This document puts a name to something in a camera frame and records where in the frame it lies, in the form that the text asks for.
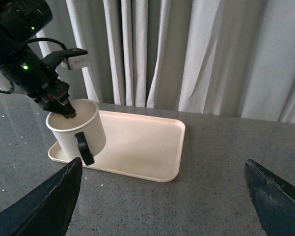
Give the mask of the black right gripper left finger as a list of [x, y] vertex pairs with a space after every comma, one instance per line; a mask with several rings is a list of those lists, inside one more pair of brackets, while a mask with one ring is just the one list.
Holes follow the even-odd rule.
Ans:
[[80, 193], [82, 162], [75, 158], [0, 213], [0, 236], [63, 236]]

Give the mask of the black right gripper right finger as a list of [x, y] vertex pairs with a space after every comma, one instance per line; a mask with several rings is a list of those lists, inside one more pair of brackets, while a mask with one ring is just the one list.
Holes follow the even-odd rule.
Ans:
[[268, 236], [295, 236], [295, 186], [252, 159], [244, 166], [249, 195]]

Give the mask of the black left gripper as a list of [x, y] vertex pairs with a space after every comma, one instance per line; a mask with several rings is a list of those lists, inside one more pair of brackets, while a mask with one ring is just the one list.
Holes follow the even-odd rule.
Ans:
[[66, 118], [76, 117], [76, 110], [69, 101], [69, 85], [59, 79], [49, 84], [39, 80], [27, 81], [27, 95], [44, 110], [62, 114]]

